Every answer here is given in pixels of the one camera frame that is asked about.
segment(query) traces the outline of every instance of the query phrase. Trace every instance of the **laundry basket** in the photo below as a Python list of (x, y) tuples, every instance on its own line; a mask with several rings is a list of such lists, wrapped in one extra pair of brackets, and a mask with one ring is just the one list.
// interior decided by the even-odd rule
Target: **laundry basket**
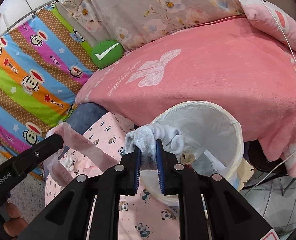
[[(232, 185), (243, 157), (241, 125), (222, 107), (206, 101), (178, 104), (159, 115), (153, 123), (178, 127), (185, 136), (185, 149), (210, 152), (225, 168), (219, 173)], [(147, 191), (168, 206), (178, 206), (178, 196), (161, 194), (157, 171), (141, 171)]]

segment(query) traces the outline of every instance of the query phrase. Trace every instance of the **cable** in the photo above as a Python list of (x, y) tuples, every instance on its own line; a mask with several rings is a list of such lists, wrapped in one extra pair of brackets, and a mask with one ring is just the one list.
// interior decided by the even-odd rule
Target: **cable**
[[(271, 176), (270, 178), (267, 178), (267, 179), (262, 180), (258, 186), (260, 186), (262, 184), (265, 184), (265, 183), (267, 183), (269, 181), (272, 181), (274, 179), (277, 179), (277, 178), (280, 178), (280, 177), (284, 177), (284, 176), (285, 176), (284, 174), (275, 174), (275, 175)], [(244, 189), (252, 189), (255, 185), (256, 184), (245, 186), (245, 187), (242, 188), (242, 190), (244, 190)]]
[[(290, 43), (289, 43), (289, 41), (288, 41), (288, 39), (287, 39), (287, 37), (286, 37), (286, 35), (285, 35), (285, 33), (283, 32), (283, 30), (282, 30), (282, 27), (281, 27), (281, 25), (279, 24), (279, 22), (277, 21), (277, 19), (274, 17), (274, 15), (272, 14), (272, 12), (270, 11), (270, 9), (267, 7), (267, 5), (265, 4), (265, 2), (263, 1), (263, 0), (261, 0), (262, 1), (262, 3), (263, 3), (263, 5), (266, 7), (266, 9), (270, 12), (270, 14), (272, 15), (272, 17), (273, 17), (273, 19), (275, 20), (275, 22), (277, 23), (277, 25), (278, 25), (278, 27), (280, 28), (280, 30), (281, 30), (281, 32), (282, 32), (282, 34), (283, 34), (283, 36), (284, 36), (284, 38), (286, 39), (286, 42), (287, 42), (287, 44), (288, 44), (288, 46), (289, 46), (289, 48), (290, 48), (290, 51), (291, 51), (291, 53), (292, 53), (292, 56), (293, 56), (293, 58), (294, 58), (294, 61), (295, 61), (295, 65), (296, 65), (296, 58), (295, 58), (295, 56), (294, 56), (294, 53), (293, 53), (293, 51), (292, 51), (292, 48), (291, 48), (291, 46), (290, 46)], [(264, 181), (274, 170), (276, 170), (280, 165), (282, 165), (283, 163), (285, 163), (288, 159), (290, 159), (293, 155), (294, 155), (294, 153), (296, 152), (296, 149), (294, 150), (294, 152), (293, 153), (291, 153), (290, 155), (289, 155), (289, 157), (287, 157), (284, 161), (282, 161), (280, 164), (278, 164), (274, 169), (272, 169), (259, 183), (257, 183), (257, 184), (255, 184), (254, 185), (254, 187), (252, 187), (246, 194), (248, 194), (252, 189), (254, 189), (255, 187), (257, 187), (262, 181)]]

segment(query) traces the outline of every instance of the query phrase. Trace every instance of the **white checkmark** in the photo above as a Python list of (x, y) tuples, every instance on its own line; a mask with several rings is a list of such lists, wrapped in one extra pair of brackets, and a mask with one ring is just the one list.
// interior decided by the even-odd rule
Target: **white checkmark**
[(106, 54), (111, 51), (114, 47), (116, 47), (117, 45), (119, 45), (119, 43), (116, 43), (114, 45), (112, 45), (109, 49), (106, 49), (102, 54), (96, 54), (95, 55), (97, 56), (97, 58), (99, 60), (102, 60), (104, 56), (106, 56)]

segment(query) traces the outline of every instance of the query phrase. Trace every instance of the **pink panda blanket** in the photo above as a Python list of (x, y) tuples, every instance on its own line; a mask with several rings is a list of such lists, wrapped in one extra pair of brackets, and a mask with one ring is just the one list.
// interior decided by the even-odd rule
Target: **pink panda blanket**
[[(296, 149), (294, 60), (288, 47), (243, 17), (146, 44), (95, 72), (76, 98), (137, 125), (191, 100), (216, 103), (231, 113), (244, 141), (258, 139), (269, 160), (285, 159)], [(286, 166), (296, 177), (296, 153)]]

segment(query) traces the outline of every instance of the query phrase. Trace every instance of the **white cord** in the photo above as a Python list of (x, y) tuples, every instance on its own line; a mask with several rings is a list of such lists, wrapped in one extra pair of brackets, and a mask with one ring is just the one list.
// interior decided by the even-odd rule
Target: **white cord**
[[(280, 24), (279, 24), (279, 22), (277, 21), (277, 19), (274, 17), (274, 15), (272, 14), (272, 12), (270, 11), (270, 9), (267, 7), (267, 5), (265, 4), (265, 2), (263, 1), (263, 0), (261, 0), (262, 1), (262, 3), (264, 4), (264, 6), (267, 8), (267, 10), (270, 12), (270, 14), (272, 15), (272, 17), (273, 17), (273, 19), (275, 20), (275, 22), (277, 23), (277, 25), (279, 26), (279, 28), (280, 28), (280, 30), (281, 30), (281, 32), (283, 33), (283, 36), (284, 36), (284, 38), (286, 39), (286, 42), (287, 42), (287, 44), (288, 44), (288, 46), (289, 46), (289, 48), (290, 48), (290, 51), (291, 51), (291, 53), (292, 53), (292, 55), (293, 55), (293, 58), (294, 58), (294, 61), (295, 61), (295, 65), (296, 65), (296, 58), (295, 58), (295, 56), (294, 56), (294, 53), (293, 53), (293, 51), (292, 51), (292, 48), (291, 48), (291, 46), (290, 46), (290, 43), (289, 43), (289, 41), (288, 41), (288, 39), (287, 39), (287, 37), (286, 37), (286, 35), (284, 34), (284, 32), (283, 32), (283, 30), (282, 30), (282, 28), (281, 28), (281, 26), (280, 26)], [(273, 171), (275, 171), (275, 169), (277, 169), (280, 165), (282, 165), (283, 163), (285, 163), (288, 159), (290, 159), (293, 155), (294, 155), (294, 153), (296, 152), (296, 149), (294, 150), (294, 152), (293, 153), (291, 153), (290, 155), (289, 155), (289, 157), (287, 157), (284, 161), (282, 161), (280, 164), (278, 164), (272, 171), (270, 171), (260, 182), (258, 182), (257, 184), (255, 184), (254, 185), (254, 187), (252, 187), (246, 194), (248, 194), (252, 189), (254, 189), (256, 186), (258, 186), (262, 181), (264, 181)]]

